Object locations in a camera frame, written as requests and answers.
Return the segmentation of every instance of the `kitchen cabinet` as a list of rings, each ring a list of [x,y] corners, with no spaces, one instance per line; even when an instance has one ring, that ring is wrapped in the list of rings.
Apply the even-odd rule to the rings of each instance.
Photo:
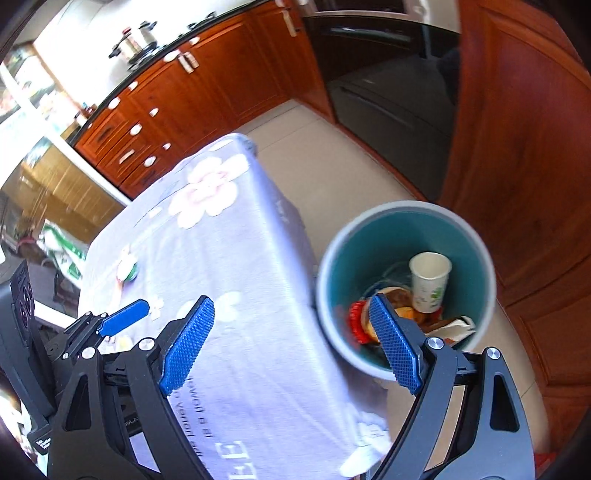
[[[184,157],[289,98],[333,121],[291,3],[269,1],[234,15],[149,62],[99,107],[75,145],[132,198]]]
[[[440,202],[491,252],[558,449],[591,405],[591,76],[531,5],[459,5],[459,107]]]
[[[288,94],[334,123],[324,81],[298,10],[291,1],[285,4],[285,8],[277,8],[274,2],[267,2],[248,12],[256,25],[257,39],[272,52],[274,68],[282,76]]]
[[[159,60],[140,75],[129,98],[163,134],[163,144],[181,151],[181,160],[230,132],[233,125],[203,80],[203,69],[192,68],[180,51],[173,57]]]
[[[215,33],[190,47],[199,71],[230,109],[236,126],[285,102],[288,97],[256,38],[247,14],[215,28]]]
[[[158,149],[164,138],[143,121],[137,122],[99,163],[99,169],[114,185],[121,183]]]
[[[125,93],[116,97],[87,127],[76,144],[76,149],[93,165],[125,136],[133,126],[134,110],[128,105]]]

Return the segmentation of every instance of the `dishwasher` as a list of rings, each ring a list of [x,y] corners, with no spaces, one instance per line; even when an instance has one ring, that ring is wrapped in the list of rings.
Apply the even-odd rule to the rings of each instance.
[[[301,10],[338,123],[435,202],[459,82],[454,3],[316,0]]]

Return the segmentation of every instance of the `countertop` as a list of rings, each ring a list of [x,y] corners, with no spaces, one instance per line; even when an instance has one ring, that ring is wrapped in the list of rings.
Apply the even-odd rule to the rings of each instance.
[[[100,105],[98,106],[98,108],[96,109],[95,113],[93,113],[89,119],[87,120],[87,122],[85,123],[85,125],[81,128],[79,128],[77,131],[75,131],[74,133],[72,133],[67,139],[66,141],[73,147],[76,145],[76,143],[78,142],[78,140],[80,139],[80,137],[82,136],[82,134],[86,131],[86,128],[88,125],[90,125],[92,122],[94,122],[94,120],[100,115],[100,113],[107,107],[107,105],[109,105],[109,103],[111,102],[112,99],[114,99],[115,97],[117,97],[123,90],[125,90],[127,88],[127,86],[133,82],[138,76],[140,76],[143,72],[145,72],[146,70],[148,70],[152,65],[154,65],[154,63],[156,63],[157,61],[161,60],[167,53],[179,48],[182,44],[184,44],[185,42],[189,41],[191,38],[193,38],[196,34],[207,30],[208,28],[213,27],[214,25],[223,22],[224,20],[227,20],[228,18],[233,17],[234,15],[238,15],[241,14],[247,10],[250,10],[253,7],[256,7],[257,5],[261,5],[264,4],[266,2],[268,2],[269,0],[253,0],[247,4],[241,5],[239,7],[233,8],[232,10],[229,10],[228,12],[225,12],[221,15],[218,15],[214,18],[208,19],[208,20],[204,20],[202,22],[200,22],[195,28],[193,28],[192,30],[189,30],[188,32],[186,32],[185,34],[179,36],[179,38],[177,38],[176,40],[172,41],[171,43],[168,43],[164,46],[160,46],[158,48],[158,51],[156,53],[154,53],[147,61],[143,62],[141,65],[139,65],[136,69],[134,69],[133,71],[129,72],[129,75],[127,75],[127,77],[121,81],[121,83],[119,85],[117,85],[117,87],[110,93],[108,94],[108,96],[100,103]]]

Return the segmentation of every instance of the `food waste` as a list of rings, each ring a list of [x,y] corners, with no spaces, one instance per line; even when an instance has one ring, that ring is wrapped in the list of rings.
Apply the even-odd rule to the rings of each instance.
[[[413,294],[404,287],[387,287],[379,290],[394,308],[396,315],[413,320],[427,336],[442,338],[453,346],[475,332],[476,326],[470,317],[459,316],[443,319],[443,307],[433,313],[421,313],[413,308]],[[378,336],[369,320],[369,299],[351,304],[349,326],[355,339],[363,345],[379,345]]]

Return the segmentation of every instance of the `paper cup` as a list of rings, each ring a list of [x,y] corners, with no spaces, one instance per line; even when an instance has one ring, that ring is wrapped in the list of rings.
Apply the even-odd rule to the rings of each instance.
[[[413,307],[421,313],[435,312],[443,302],[452,263],[442,254],[423,252],[408,264],[413,274]]]

